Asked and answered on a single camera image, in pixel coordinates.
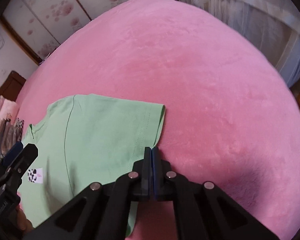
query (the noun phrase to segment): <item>fuzzy pink bedspread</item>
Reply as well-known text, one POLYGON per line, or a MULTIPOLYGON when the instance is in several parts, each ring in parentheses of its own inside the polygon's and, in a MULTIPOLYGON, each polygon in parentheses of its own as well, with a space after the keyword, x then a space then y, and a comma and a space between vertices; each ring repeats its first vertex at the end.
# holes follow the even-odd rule
MULTIPOLYGON (((90 93, 165 104, 159 147, 175 171, 215 182, 281 240, 299 229, 298 106, 265 57, 207 12, 130 0, 104 13, 27 80, 19 117, 27 127, 90 93)), ((140 204, 129 239, 177 239, 172 204, 140 204)))

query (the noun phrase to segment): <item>metal screw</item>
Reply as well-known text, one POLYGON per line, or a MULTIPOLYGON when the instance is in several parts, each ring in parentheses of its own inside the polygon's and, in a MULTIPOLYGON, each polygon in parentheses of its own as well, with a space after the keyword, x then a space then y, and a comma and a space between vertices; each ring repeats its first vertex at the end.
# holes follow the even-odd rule
POLYGON ((91 188, 92 190, 98 190, 98 189, 101 188, 101 185, 100 185, 100 183, 98 183, 98 182, 93 182, 93 183, 90 184, 90 188, 91 188))
POLYGON ((169 179, 173 179, 177 176, 177 174, 174 172, 174 171, 168 171, 166 173, 166 176, 169 178, 169 179))
POLYGON ((129 172, 128 176, 130 179, 135 179, 135 178, 139 177, 139 173, 137 173, 136 171, 132 171, 132 172, 129 172))
POLYGON ((213 189, 214 188, 214 184, 211 181, 207 181, 203 185, 206 189, 213 189))

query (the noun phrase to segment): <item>green t-shirt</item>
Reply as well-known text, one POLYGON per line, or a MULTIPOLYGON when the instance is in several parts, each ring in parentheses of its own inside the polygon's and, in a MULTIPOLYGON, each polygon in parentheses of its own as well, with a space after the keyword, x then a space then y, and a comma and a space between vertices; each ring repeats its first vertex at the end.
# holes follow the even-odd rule
MULTIPOLYGON (((34 227, 90 183, 107 184, 132 170, 145 147, 159 140, 165 107, 161 104, 90 95, 66 97, 49 105, 37 125, 30 125, 24 146, 39 156, 29 169, 42 168, 43 183, 23 176, 19 191, 34 227)), ((137 203, 130 208, 127 235, 135 224, 137 203)))

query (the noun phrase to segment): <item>finger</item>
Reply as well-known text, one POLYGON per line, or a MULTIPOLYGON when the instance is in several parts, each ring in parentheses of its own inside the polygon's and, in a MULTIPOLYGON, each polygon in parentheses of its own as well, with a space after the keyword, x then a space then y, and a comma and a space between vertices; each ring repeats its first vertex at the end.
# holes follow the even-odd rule
POLYGON ((20 230, 24 231, 27 228, 27 218, 22 209, 17 211, 17 226, 20 230))
POLYGON ((33 230, 33 226, 32 223, 30 222, 30 220, 26 220, 26 230, 25 230, 25 234, 32 231, 33 230))

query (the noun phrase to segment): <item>white curtain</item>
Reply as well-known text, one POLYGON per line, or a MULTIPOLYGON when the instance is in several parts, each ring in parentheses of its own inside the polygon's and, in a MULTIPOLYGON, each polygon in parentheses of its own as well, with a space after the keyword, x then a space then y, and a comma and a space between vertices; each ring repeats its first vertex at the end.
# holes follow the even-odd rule
POLYGON ((291 87, 300 77, 300 12, 291 0, 180 0, 208 11, 258 48, 291 87))

